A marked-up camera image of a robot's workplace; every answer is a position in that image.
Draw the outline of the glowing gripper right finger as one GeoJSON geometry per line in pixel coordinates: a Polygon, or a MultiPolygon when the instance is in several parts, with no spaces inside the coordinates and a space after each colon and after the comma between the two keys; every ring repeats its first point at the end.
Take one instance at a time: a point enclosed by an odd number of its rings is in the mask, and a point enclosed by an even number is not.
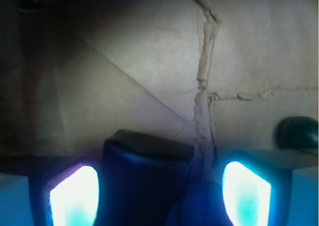
{"type": "Polygon", "coordinates": [[[225,161],[222,193],[234,226],[317,226],[315,149],[240,150],[225,161]]]}

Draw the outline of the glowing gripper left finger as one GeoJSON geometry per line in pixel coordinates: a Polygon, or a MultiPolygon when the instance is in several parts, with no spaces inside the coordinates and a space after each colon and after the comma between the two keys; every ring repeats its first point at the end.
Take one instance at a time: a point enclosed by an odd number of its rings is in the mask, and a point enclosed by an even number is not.
{"type": "Polygon", "coordinates": [[[2,226],[92,226],[98,204],[99,177],[85,158],[0,159],[2,226]]]}

